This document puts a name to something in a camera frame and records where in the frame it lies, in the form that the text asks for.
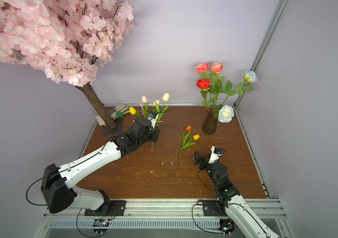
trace light blue rose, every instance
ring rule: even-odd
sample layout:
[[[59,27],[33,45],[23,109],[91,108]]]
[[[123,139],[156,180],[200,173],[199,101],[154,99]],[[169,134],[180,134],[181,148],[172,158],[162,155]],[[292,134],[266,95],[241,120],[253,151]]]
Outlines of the light blue rose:
[[[224,105],[219,110],[218,121],[227,123],[233,119],[233,116],[234,116],[234,109],[231,106]]]
[[[256,73],[253,71],[248,71],[248,70],[244,72],[243,79],[244,81],[249,82],[249,83],[253,83],[258,80],[258,78],[256,77]]]

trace mounting plate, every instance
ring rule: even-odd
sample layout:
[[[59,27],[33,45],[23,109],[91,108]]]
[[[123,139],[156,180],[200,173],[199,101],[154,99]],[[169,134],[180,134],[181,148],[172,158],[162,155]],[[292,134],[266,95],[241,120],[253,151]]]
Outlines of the mounting plate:
[[[125,200],[111,200],[111,211],[109,212],[109,216],[124,216],[125,211],[125,205],[127,201]],[[85,216],[101,216],[100,213],[92,213],[93,211],[90,209],[86,209],[86,212],[84,213]]]
[[[202,200],[203,215],[205,217],[226,216],[226,214],[220,214],[216,207],[216,200]]]

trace white tulip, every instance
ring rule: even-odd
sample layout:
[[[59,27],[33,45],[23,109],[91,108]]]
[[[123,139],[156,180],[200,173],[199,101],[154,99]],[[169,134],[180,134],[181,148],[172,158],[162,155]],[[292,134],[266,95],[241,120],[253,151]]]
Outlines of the white tulip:
[[[161,103],[161,101],[157,99],[157,100],[154,101],[153,105],[154,106],[156,106],[156,105],[160,106],[160,103]]]
[[[169,101],[169,93],[165,93],[164,96],[162,97],[162,100],[163,100],[164,102]]]
[[[143,103],[147,103],[147,98],[146,98],[145,96],[142,96],[141,101],[142,101]]]

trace tree trunk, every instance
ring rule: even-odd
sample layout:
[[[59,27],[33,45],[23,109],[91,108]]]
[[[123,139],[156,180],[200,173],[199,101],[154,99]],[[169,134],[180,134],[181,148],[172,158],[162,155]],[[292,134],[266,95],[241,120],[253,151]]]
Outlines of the tree trunk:
[[[80,89],[86,95],[88,101],[90,101],[91,105],[95,108],[96,112],[103,119],[105,124],[109,126],[111,129],[115,128],[116,127],[115,121],[105,110],[103,104],[100,102],[100,99],[96,96],[96,93],[92,88],[92,86],[89,83],[86,83],[83,87],[77,88]]]

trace pink rose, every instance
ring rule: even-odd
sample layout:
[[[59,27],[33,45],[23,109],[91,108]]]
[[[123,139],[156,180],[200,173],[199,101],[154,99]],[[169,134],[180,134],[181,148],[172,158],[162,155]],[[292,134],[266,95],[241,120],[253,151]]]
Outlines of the pink rose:
[[[203,64],[199,64],[196,68],[195,68],[195,72],[199,73],[200,72],[204,72],[206,73],[207,69],[209,68],[209,64],[203,63]]]
[[[220,74],[220,72],[222,72],[222,69],[223,69],[223,63],[214,63],[212,66],[211,66],[211,71],[213,71],[214,73],[216,74]]]

